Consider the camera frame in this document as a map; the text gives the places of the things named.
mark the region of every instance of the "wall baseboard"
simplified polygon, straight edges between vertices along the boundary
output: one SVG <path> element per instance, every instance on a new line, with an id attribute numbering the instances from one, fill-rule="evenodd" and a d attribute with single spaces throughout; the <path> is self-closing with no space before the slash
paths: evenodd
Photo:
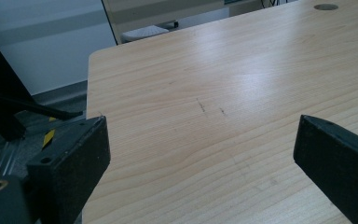
<path id="1" fill-rule="evenodd" d="M 85 97 L 86 95 L 87 80 L 61 87 L 56 90 L 41 92 L 33 95 L 33 97 L 34 100 L 41 105 L 53 105 L 76 97 Z"/>

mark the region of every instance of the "wooden table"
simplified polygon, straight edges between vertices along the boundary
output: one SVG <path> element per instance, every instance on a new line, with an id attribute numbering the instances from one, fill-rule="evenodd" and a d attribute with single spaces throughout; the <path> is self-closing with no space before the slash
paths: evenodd
<path id="1" fill-rule="evenodd" d="M 293 148 L 301 114 L 358 134 L 358 1 L 303 0 L 95 52 L 88 117 L 100 114 L 112 161 L 86 223 L 349 222 Z"/>

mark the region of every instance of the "scratch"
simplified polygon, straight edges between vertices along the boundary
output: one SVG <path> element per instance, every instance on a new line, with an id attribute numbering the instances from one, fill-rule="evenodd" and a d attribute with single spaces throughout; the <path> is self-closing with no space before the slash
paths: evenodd
<path id="1" fill-rule="evenodd" d="M 220 111 L 222 112 L 223 116 L 227 117 L 227 114 L 225 113 L 225 110 L 223 108 L 220 108 Z"/>
<path id="2" fill-rule="evenodd" d="M 201 107 L 202 112 L 204 112 L 204 113 L 205 113 L 205 108 L 204 108 L 204 105 L 203 105 L 202 103 L 200 103 L 199 98 L 197 98 L 197 102 L 199 103 L 199 105 L 200 105 L 200 107 Z"/>

